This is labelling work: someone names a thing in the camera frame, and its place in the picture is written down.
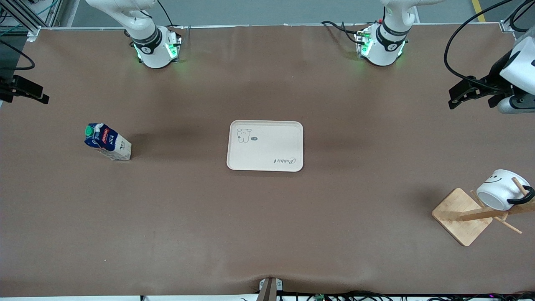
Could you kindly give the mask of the blue milk carton green cap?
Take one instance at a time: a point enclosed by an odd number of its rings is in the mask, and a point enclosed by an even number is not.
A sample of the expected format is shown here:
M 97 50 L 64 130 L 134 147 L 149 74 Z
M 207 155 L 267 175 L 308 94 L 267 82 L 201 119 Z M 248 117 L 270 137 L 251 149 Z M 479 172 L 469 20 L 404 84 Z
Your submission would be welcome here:
M 90 123 L 86 126 L 84 143 L 110 160 L 131 159 L 132 144 L 103 122 Z

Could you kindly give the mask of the white smiley mug black handle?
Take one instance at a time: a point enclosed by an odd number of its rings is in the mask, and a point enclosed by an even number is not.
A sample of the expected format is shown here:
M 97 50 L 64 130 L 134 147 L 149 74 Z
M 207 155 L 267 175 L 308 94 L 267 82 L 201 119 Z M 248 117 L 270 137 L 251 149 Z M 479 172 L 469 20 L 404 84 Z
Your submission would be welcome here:
M 530 202 L 535 197 L 535 189 L 522 176 L 497 169 L 478 187 L 476 195 L 487 207 L 506 211 Z

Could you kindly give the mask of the cream tray with rabbit print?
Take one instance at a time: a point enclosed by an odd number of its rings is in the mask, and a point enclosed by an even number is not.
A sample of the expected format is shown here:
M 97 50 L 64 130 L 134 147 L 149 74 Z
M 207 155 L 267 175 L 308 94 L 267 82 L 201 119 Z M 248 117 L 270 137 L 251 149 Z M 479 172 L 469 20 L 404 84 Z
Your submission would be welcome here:
M 299 172 L 304 165 L 302 124 L 235 120 L 229 128 L 226 165 L 231 170 Z

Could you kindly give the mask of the wooden mug rack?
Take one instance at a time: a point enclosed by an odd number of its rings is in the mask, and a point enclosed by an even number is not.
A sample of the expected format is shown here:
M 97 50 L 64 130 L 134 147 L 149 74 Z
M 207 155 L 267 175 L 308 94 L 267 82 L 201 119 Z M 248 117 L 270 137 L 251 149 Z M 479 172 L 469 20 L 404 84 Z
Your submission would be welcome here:
M 493 221 L 522 234 L 522 231 L 507 222 L 507 217 L 535 212 L 535 189 L 522 185 L 516 177 L 513 177 L 512 181 L 527 201 L 514 204 L 509 210 L 491 208 L 483 203 L 476 191 L 471 190 L 468 194 L 458 187 L 451 191 L 431 214 L 464 247 L 470 246 Z

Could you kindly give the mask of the brown table cover mat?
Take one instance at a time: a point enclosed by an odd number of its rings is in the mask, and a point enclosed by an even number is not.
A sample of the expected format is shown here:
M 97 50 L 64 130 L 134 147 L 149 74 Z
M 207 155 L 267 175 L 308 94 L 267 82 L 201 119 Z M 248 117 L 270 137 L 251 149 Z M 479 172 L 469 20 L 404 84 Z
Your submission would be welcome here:
M 0 109 L 0 296 L 286 290 L 535 290 L 535 214 L 463 247 L 432 217 L 496 169 L 535 183 L 535 114 L 448 107 L 451 25 L 416 26 L 375 67 L 323 26 L 192 29 L 180 62 L 138 63 L 121 31 L 44 31 L 24 52 L 47 105 Z M 235 120 L 297 121 L 299 172 L 231 170 Z M 113 161 L 85 128 L 132 144 Z

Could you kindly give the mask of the metal table clamp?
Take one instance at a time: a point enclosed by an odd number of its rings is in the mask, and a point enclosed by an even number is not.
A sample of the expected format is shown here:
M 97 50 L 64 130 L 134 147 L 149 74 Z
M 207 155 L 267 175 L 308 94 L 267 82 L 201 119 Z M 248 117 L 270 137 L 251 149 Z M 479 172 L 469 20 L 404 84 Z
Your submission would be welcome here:
M 283 301 L 283 281 L 278 278 L 264 278 L 259 283 L 256 301 Z

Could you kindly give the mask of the aluminium frame profile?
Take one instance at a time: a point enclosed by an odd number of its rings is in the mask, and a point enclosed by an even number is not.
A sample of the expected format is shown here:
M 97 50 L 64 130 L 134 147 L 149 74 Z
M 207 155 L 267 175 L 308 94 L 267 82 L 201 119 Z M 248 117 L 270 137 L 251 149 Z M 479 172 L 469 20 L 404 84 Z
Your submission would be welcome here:
M 36 38 L 40 29 L 46 27 L 46 23 L 40 19 L 28 5 L 21 0 L 0 0 L 0 6 L 16 19 L 19 26 L 27 29 L 27 38 Z
M 535 0 L 520 0 L 500 23 L 505 32 L 526 33 L 535 26 Z

